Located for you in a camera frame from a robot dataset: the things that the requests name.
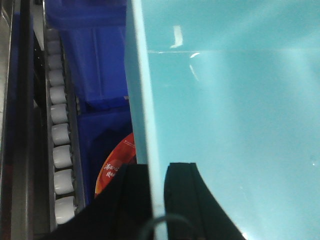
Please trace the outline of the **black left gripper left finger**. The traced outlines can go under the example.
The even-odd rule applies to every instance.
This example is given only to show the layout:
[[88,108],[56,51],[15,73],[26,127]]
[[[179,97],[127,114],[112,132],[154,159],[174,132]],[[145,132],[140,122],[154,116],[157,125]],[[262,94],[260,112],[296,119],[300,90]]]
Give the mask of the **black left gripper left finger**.
[[50,240],[136,240],[152,218],[148,167],[124,164],[104,190]]

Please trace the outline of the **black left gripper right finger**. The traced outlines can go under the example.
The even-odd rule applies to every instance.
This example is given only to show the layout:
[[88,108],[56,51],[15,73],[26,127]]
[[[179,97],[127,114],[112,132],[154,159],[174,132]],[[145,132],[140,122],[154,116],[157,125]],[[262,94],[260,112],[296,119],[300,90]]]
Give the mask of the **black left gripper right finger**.
[[195,163],[170,163],[164,182],[170,240],[243,240],[202,179]]

